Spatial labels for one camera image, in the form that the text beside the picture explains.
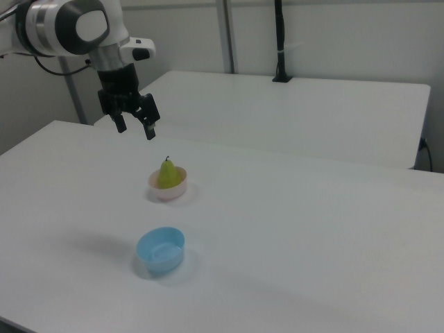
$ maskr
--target green pear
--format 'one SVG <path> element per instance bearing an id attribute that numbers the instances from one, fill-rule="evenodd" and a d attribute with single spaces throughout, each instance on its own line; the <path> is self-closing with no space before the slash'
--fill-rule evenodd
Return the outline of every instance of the green pear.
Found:
<path id="1" fill-rule="evenodd" d="M 157 178 L 157 186 L 160 189 L 170 189 L 179 185 L 182 178 L 173 162 L 168 160 L 169 156 L 163 161 L 160 167 L 159 177 Z"/>

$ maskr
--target power cord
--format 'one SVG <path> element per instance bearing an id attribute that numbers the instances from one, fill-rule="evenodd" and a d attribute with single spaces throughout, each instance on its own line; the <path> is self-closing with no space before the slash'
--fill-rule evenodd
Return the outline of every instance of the power cord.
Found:
<path id="1" fill-rule="evenodd" d="M 88 69 L 88 68 L 90 68 L 91 67 L 91 60 L 90 59 L 86 59 L 85 60 L 85 63 L 86 63 L 86 66 L 84 66 L 84 67 L 82 67 L 82 68 L 79 68 L 79 69 L 77 69 L 76 71 L 71 71 L 71 72 L 69 72 L 69 73 L 57 73 L 57 72 L 55 72 L 55 71 L 51 71 L 50 69 L 47 69 L 41 62 L 40 62 L 40 60 L 37 58 L 37 57 L 34 57 L 34 59 L 35 59 L 35 61 L 36 61 L 36 63 L 45 71 L 45 72 L 47 72 L 47 73 L 50 73 L 50 74 L 52 74 L 52 75 L 57 75 L 57 76 L 69 76 L 69 75 L 74 75 L 74 74 L 77 74 L 77 73 L 80 73 L 81 71 L 84 71 L 85 69 Z"/>
<path id="2" fill-rule="evenodd" d="M 18 7 L 18 5 L 15 4 L 12 7 L 9 7 L 7 10 L 3 11 L 0 14 L 0 22 L 5 20 L 5 19 L 7 19 L 10 16 L 13 16 L 15 14 L 16 10 L 17 10 L 17 7 Z"/>
<path id="3" fill-rule="evenodd" d="M 430 172 L 433 172 L 432 154 L 430 153 L 430 148 L 429 145 L 427 144 L 427 139 L 425 137 L 421 137 L 421 139 L 419 140 L 418 151 L 421 151 L 423 148 L 427 149 L 427 154 L 429 156 Z"/>

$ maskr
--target bowl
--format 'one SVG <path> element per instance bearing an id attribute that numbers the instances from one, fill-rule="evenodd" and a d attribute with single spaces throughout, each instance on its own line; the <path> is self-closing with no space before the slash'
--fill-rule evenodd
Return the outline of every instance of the bowl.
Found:
<path id="1" fill-rule="evenodd" d="M 185 237 L 179 229 L 163 227 L 151 230 L 137 243 L 136 253 L 152 273 L 166 273 L 183 260 Z"/>
<path id="2" fill-rule="evenodd" d="M 180 166 L 176 166 L 176 170 L 178 171 L 180 177 L 182 178 L 182 182 L 169 189 L 160 189 L 157 185 L 157 179 L 159 178 L 160 169 L 153 172 L 148 179 L 148 184 L 153 191 L 154 195 L 160 200 L 172 200 L 184 194 L 187 190 L 187 171 Z"/>

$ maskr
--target pink bowl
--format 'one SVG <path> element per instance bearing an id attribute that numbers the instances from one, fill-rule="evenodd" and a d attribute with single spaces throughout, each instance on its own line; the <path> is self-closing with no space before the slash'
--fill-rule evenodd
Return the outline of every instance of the pink bowl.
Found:
<path id="1" fill-rule="evenodd" d="M 150 185 L 151 191 L 153 191 L 154 195 L 160 200 L 172 200 L 181 196 L 187 190 L 187 171 L 180 166 L 177 166 L 176 170 L 182 178 L 182 182 L 179 185 L 169 189 L 160 189 L 157 185 L 160 170 L 153 172 L 148 179 L 148 184 Z"/>

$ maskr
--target white table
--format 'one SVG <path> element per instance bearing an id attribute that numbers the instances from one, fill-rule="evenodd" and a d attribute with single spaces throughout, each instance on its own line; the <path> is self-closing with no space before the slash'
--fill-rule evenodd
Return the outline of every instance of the white table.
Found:
<path id="1" fill-rule="evenodd" d="M 430 87 L 403 83 L 171 71 L 147 88 L 156 132 L 308 157 L 408 169 L 415 164 Z M 129 131 L 142 125 L 124 115 Z M 109 117 L 95 126 L 116 130 Z"/>
<path id="2" fill-rule="evenodd" d="M 159 203 L 170 155 L 189 175 Z M 54 122 L 0 157 L 0 317 L 38 333 L 440 332 L 444 178 Z M 155 278 L 137 240 L 180 228 Z"/>

